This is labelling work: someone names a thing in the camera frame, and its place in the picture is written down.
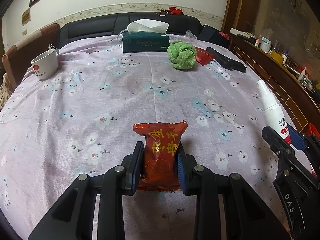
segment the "white spray bottle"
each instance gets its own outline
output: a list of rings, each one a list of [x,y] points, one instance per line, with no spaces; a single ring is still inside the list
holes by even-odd
[[[277,103],[273,93],[270,92],[265,82],[261,79],[257,83],[260,99],[264,108],[263,114],[267,125],[275,130],[288,143],[291,143],[287,122],[281,106]]]

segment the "leather headboard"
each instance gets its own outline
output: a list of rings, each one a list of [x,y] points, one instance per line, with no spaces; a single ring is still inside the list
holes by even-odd
[[[195,36],[198,36],[203,28],[197,18],[187,15],[160,16],[155,12],[109,14],[64,25],[61,28],[59,49],[73,41],[119,34],[127,28],[129,23],[139,19],[151,19],[169,23],[167,33],[178,35],[185,35],[187,30],[191,30]]]

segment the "green knotted cloth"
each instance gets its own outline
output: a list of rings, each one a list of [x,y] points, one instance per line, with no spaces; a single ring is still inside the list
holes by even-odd
[[[189,69],[196,63],[197,52],[190,43],[174,41],[168,47],[167,53],[176,69]]]

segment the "tissue box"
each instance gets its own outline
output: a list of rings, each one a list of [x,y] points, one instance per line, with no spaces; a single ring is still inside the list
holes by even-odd
[[[164,33],[122,33],[122,50],[123,53],[167,51],[169,39]]]

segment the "coffee cup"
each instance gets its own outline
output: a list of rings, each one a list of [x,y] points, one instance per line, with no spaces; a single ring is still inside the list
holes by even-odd
[[[49,49],[31,61],[33,70],[40,80],[52,76],[58,68],[59,49]]]

